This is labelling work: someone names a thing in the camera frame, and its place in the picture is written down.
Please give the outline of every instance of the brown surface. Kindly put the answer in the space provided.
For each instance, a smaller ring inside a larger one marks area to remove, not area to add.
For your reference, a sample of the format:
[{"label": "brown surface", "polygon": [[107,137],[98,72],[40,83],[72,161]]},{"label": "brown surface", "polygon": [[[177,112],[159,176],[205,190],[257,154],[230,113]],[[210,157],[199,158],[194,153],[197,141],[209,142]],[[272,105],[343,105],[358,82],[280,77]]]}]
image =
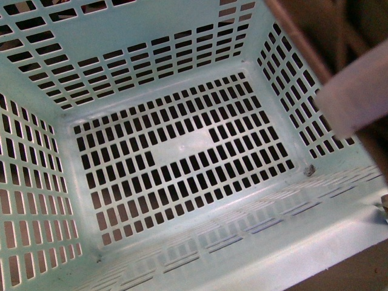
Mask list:
[{"label": "brown surface", "polygon": [[318,273],[287,291],[381,291],[384,288],[388,288],[388,240]]}]

